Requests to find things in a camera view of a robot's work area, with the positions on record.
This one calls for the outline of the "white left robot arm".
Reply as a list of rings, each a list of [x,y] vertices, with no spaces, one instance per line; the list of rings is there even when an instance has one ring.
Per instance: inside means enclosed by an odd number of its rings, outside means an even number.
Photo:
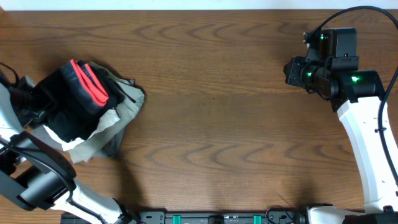
[[[27,211],[63,211],[62,223],[139,223],[117,200],[82,184],[65,157],[24,130],[14,110],[27,97],[1,85],[1,195]]]

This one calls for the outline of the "black leggings red waistband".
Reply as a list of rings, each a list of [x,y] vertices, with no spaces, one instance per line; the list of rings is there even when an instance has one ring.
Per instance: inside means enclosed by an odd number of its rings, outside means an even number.
[[[60,67],[60,73],[69,95],[88,116],[102,116],[122,102],[113,84],[82,60],[71,59]]]

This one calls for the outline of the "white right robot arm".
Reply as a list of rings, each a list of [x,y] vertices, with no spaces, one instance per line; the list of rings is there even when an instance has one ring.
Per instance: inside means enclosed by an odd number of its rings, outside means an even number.
[[[397,144],[387,110],[380,107],[384,88],[377,72],[329,72],[321,62],[293,57],[284,73],[287,84],[331,103],[352,145],[364,194],[363,213],[311,205],[297,223],[397,223]]]

